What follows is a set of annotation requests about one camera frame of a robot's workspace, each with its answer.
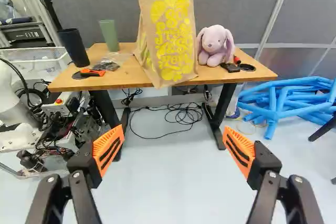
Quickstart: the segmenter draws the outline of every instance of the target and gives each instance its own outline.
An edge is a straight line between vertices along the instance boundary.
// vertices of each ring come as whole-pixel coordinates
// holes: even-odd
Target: stuffed animal
[[[198,63],[217,67],[232,61],[235,44],[231,32],[221,25],[204,27],[197,35]]]

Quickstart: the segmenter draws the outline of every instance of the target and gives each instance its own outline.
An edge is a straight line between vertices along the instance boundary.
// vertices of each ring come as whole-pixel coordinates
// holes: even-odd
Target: sage green tumbler
[[[114,20],[101,20],[99,21],[100,29],[103,33],[105,42],[110,52],[119,51],[119,43]]]

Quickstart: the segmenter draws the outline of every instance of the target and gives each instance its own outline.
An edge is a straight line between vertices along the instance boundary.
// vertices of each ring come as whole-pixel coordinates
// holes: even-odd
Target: brown paper bag
[[[194,0],[139,0],[134,54],[156,88],[197,76]]]

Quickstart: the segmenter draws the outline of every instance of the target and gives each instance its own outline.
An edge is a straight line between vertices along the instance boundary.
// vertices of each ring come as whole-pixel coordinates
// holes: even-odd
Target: blue foam pipe structure
[[[260,123],[262,123],[264,120],[266,120],[266,117],[265,117],[264,115],[260,115],[260,116],[258,116],[257,118],[255,118],[255,119],[253,120],[253,123],[254,123],[254,124],[260,124]]]
[[[277,97],[276,97],[276,94],[275,94],[275,87],[274,86],[269,88],[269,109],[271,111],[274,111],[274,112],[277,111]],[[274,135],[274,131],[275,131],[277,125],[278,125],[278,120],[269,119],[269,120],[267,120],[267,122],[268,122],[268,127],[266,129],[264,138],[267,139],[267,140],[270,140],[270,139],[272,139],[272,137]]]
[[[298,94],[289,95],[287,100],[310,100],[310,101],[326,101],[329,98],[329,94]]]
[[[266,89],[269,89],[268,92],[254,93]],[[315,94],[315,91],[321,89],[330,92]],[[252,111],[244,117],[244,121],[254,120],[258,124],[266,119],[269,125],[264,137],[271,139],[280,118],[300,116],[320,125],[329,121],[332,116],[328,113],[336,111],[336,106],[332,106],[335,99],[336,79],[305,77],[266,82],[244,90],[239,95],[237,105]]]
[[[312,106],[312,104],[307,103],[308,101],[285,101],[284,105],[288,105],[294,108],[302,108],[302,107],[309,107]],[[261,98],[259,103],[269,103],[269,98]],[[329,113],[332,114],[333,112],[336,111],[336,106],[331,106],[330,108],[328,108],[327,110],[325,110],[325,113]]]
[[[300,115],[299,117],[301,117],[302,119],[305,119],[306,121],[310,121],[312,123],[316,123],[316,124],[319,124],[319,125],[324,125],[325,124],[325,121],[323,121],[319,118],[316,118],[315,116],[312,116],[310,114]]]
[[[253,111],[253,112],[257,112],[257,113],[259,113],[261,115],[265,115],[268,118],[271,118],[273,120],[278,119],[278,115],[277,115],[276,112],[269,111],[269,110],[266,110],[266,109],[263,109],[263,108],[259,108],[257,106],[253,106],[253,105],[250,105],[250,104],[247,104],[247,103],[243,103],[243,102],[238,102],[237,105],[238,105],[238,107],[240,107],[242,109],[250,110],[250,111]]]
[[[269,105],[264,105],[264,106],[260,106],[260,107],[263,108],[263,109],[268,109]],[[248,115],[244,116],[243,121],[248,122],[250,120],[253,120],[254,118],[257,118],[258,116],[260,116],[260,114],[252,112],[252,113],[249,113]]]
[[[263,84],[260,84],[258,86],[255,86],[253,88],[242,91],[239,94],[239,97],[243,97],[247,94],[250,94],[252,92],[256,92],[256,91],[259,91],[259,90],[264,90],[264,89],[269,88],[271,86],[289,86],[289,85],[292,86],[292,85],[302,85],[302,84],[314,84],[314,83],[317,83],[318,81],[323,81],[323,82],[329,83],[329,84],[332,83],[332,81],[327,79],[327,78],[317,77],[317,76],[296,78],[296,79],[290,79],[290,80],[269,81],[269,82],[265,82]]]
[[[330,89],[330,93],[329,93],[329,102],[334,103],[335,98],[336,98],[336,80],[334,80],[331,89]]]
[[[304,114],[309,114],[310,112],[314,111],[323,111],[329,108],[332,105],[331,102],[324,102],[318,105],[312,105],[309,107],[303,107],[299,109],[294,109],[294,110],[288,110],[288,111],[282,111],[279,112],[275,118],[286,118],[288,116],[294,116],[294,115],[304,115]]]

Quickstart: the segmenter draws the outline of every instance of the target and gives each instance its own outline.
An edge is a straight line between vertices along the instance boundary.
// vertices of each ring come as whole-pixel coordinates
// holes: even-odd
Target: black cylinder
[[[86,54],[78,29],[69,28],[60,30],[58,31],[58,35],[76,67],[82,68],[90,65],[90,60]]]

